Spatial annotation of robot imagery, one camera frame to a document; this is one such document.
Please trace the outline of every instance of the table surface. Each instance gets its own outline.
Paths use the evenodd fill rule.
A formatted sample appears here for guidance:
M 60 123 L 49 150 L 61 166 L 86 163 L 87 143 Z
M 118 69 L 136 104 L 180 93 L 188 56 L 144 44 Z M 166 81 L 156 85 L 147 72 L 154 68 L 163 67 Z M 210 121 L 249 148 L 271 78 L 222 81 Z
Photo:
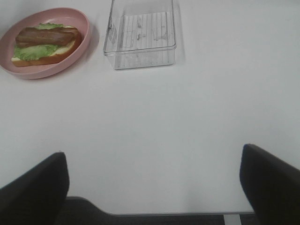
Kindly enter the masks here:
M 87 52 L 57 75 L 0 70 L 0 187 L 50 154 L 110 213 L 241 212 L 243 144 L 300 168 L 300 2 L 178 0 L 176 64 L 115 71 L 109 0 L 0 0 L 0 36 L 53 7 L 83 11 Z

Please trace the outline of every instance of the pink bowl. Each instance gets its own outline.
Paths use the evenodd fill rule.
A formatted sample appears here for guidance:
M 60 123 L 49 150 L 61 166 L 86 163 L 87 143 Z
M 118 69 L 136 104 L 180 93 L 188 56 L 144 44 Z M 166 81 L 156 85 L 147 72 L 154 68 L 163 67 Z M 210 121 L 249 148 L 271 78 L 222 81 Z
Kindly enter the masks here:
M 63 61 L 55 64 L 15 67 L 11 62 L 13 57 L 15 37 L 25 27 L 33 27 L 39 23 L 62 23 L 76 27 L 81 35 L 80 46 Z M 71 66 L 87 49 L 90 42 L 90 22 L 85 14 L 73 8 L 52 8 L 35 13 L 13 25 L 0 40 L 0 66 L 8 73 L 23 79 L 37 79 L 56 74 Z

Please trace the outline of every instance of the bun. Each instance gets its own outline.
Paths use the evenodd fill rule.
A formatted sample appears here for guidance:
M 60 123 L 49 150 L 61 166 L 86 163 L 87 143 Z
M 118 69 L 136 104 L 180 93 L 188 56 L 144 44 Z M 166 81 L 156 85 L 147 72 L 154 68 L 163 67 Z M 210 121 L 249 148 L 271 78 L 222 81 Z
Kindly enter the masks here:
M 68 57 L 72 52 L 74 52 L 82 41 L 81 34 L 75 37 L 73 41 L 68 43 L 66 46 L 62 46 L 53 52 L 51 55 L 47 57 L 42 57 L 38 60 L 21 60 L 16 57 L 12 57 L 11 61 L 16 67 L 27 67 L 27 66 L 37 66 L 37 65 L 46 65 L 46 64 L 53 64 L 63 61 L 66 57 Z

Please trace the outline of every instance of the clear plastic container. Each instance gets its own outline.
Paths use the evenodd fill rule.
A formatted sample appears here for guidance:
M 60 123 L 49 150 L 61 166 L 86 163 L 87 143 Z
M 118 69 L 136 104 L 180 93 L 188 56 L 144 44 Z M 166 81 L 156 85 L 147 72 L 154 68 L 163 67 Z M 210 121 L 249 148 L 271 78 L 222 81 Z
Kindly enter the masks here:
M 114 69 L 175 62 L 173 0 L 112 0 L 104 55 Z

